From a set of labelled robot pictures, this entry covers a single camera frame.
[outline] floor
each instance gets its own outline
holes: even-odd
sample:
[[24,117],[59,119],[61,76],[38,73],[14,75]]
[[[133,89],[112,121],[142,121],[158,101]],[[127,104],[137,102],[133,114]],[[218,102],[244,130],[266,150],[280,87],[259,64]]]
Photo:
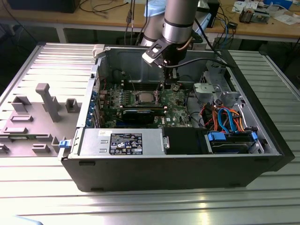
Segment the floor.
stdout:
[[[38,42],[58,42],[55,29],[42,27],[25,27]],[[22,27],[15,27],[15,35],[8,37],[4,35],[0,38],[0,93],[4,91],[19,68],[27,59],[30,52],[35,47],[35,42]],[[70,43],[102,43],[102,44],[122,44],[123,32],[120,31],[92,31],[67,29],[67,37]],[[262,51],[267,53],[279,68],[290,62],[285,70],[285,75],[291,82],[300,88],[300,53],[289,56],[293,45],[283,42],[261,42],[243,40],[240,50]]]

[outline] computer tower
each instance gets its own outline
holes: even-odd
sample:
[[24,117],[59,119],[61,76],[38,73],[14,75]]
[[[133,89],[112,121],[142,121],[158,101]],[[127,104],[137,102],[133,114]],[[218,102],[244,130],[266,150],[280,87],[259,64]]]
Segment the computer tower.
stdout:
[[12,9],[74,13],[80,0],[7,0]]

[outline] electronic equipment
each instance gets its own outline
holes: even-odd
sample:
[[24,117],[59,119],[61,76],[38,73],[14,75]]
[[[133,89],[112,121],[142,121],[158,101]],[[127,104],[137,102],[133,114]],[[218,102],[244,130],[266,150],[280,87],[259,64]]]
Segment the electronic equipment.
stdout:
[[74,13],[80,0],[7,0],[12,9]]
[[[80,190],[244,187],[294,158],[240,69],[197,61],[167,84],[145,50],[94,48],[74,139],[59,152]],[[197,57],[215,56],[187,52]]]
[[254,9],[244,7],[243,11],[239,16],[239,21],[241,23],[250,23],[253,15],[254,15]]

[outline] desk leg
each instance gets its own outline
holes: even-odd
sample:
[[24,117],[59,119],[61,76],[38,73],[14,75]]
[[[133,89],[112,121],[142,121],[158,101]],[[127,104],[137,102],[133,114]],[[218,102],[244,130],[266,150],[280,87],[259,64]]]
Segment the desk leg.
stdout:
[[68,43],[68,38],[67,38],[67,36],[65,34],[65,31],[62,27],[57,27],[56,32],[57,32],[58,38],[59,38],[61,43]]

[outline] side panel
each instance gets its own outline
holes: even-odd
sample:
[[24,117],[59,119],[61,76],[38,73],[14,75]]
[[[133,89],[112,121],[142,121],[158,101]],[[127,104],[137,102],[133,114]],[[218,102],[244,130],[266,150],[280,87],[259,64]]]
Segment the side panel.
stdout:
[[231,68],[230,70],[232,71],[231,75],[234,76],[233,77],[234,81],[240,87],[239,91],[241,92],[241,95],[248,103],[248,106],[251,107],[255,112],[259,122],[262,124],[267,135],[269,136],[270,140],[274,144],[276,150],[284,155],[280,163],[277,163],[272,168],[270,168],[270,171],[278,171],[284,165],[292,161],[295,158],[295,156],[293,155],[292,151],[290,150],[289,146],[283,139],[280,132],[278,131],[277,127],[274,125],[272,119],[264,109],[262,103],[258,99],[255,92],[252,90],[247,79],[239,69],[236,62],[233,60],[230,53],[228,51],[222,51],[222,55],[227,59],[228,63],[236,66],[235,68]]
[[65,159],[81,191],[245,187],[282,156],[150,159]]

